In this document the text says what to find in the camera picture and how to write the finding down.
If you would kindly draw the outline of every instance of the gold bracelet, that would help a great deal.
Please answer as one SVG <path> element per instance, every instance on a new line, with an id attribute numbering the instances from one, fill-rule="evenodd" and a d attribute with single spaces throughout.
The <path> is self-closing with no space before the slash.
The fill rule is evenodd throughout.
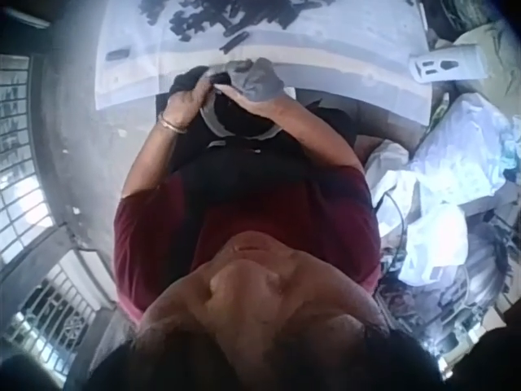
<path id="1" fill-rule="evenodd" d="M 160 114 L 157 116 L 157 120 L 159 121 L 161 126 L 163 126 L 164 128 L 166 128 L 168 130 L 172 130 L 174 133 L 177 133 L 177 134 L 185 134 L 187 132 L 187 129 L 177 128 L 176 126 L 172 125 L 170 122 L 166 121 L 164 119 L 163 113 L 164 112 L 160 112 Z"/>

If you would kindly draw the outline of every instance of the white plastic bag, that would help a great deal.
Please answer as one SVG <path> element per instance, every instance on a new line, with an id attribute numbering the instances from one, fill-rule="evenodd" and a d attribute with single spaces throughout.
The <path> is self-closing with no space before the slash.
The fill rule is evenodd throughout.
<path id="1" fill-rule="evenodd" d="M 505 120 L 481 95 L 460 96 L 409 163 L 434 197 L 422 195 L 422 203 L 465 204 L 503 186 L 499 128 Z"/>
<path id="2" fill-rule="evenodd" d="M 373 206 L 383 197 L 376 213 L 381 238 L 399 226 L 401 219 L 405 219 L 411 209 L 416 177 L 403 170 L 408 161 L 407 150 L 388 140 L 376 148 L 367 161 L 366 181 Z M 396 205 L 384 195 L 386 192 Z"/>
<path id="3" fill-rule="evenodd" d="M 414 287 L 439 281 L 446 266 L 462 265 L 468 255 L 463 211 L 451 204 L 436 206 L 409 225 L 405 249 L 399 280 Z"/>

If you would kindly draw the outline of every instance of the maroon shirt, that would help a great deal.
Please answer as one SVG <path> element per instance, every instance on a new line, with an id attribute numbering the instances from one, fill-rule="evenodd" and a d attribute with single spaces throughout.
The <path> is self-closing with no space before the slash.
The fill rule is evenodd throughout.
<path id="1" fill-rule="evenodd" d="M 172 243 L 185 215 L 182 178 L 173 174 L 157 189 L 118 206 L 114 270 L 120 304 L 135 322 L 162 293 Z M 212 260 L 240 232 L 259 231 L 330 263 L 368 292 L 380 276 L 380 238 L 366 180 L 350 167 L 256 193 L 210 208 L 195 249 L 192 270 Z"/>

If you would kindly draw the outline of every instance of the concrete floor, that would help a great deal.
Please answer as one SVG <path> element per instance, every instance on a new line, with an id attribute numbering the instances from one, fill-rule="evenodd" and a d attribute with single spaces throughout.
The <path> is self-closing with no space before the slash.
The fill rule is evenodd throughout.
<path id="1" fill-rule="evenodd" d="M 67 221 L 81 244 L 110 259 L 120 189 L 154 124 L 155 100 L 94 109 L 96 49 L 106 4 L 72 0 L 62 20 L 53 24 L 42 108 Z M 299 96 L 310 102 L 323 94 L 305 91 Z M 344 108 L 360 120 L 362 133 L 391 138 L 411 151 L 422 136 L 419 125 L 351 99 L 328 95 L 324 106 Z"/>

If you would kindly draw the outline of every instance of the dark hair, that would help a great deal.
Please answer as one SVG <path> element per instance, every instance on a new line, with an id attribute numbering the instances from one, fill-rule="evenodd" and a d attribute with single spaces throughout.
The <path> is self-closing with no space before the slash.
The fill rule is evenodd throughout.
<path id="1" fill-rule="evenodd" d="M 159 343 L 160 351 L 149 354 L 132 342 L 122 345 L 94 370 L 85 389 L 246 388 L 210 336 L 175 332 Z M 359 351 L 347 354 L 341 367 L 328 370 L 316 364 L 299 337 L 276 341 L 267 361 L 279 389 L 426 391 L 443 387 L 436 360 L 415 339 L 370 327 Z"/>

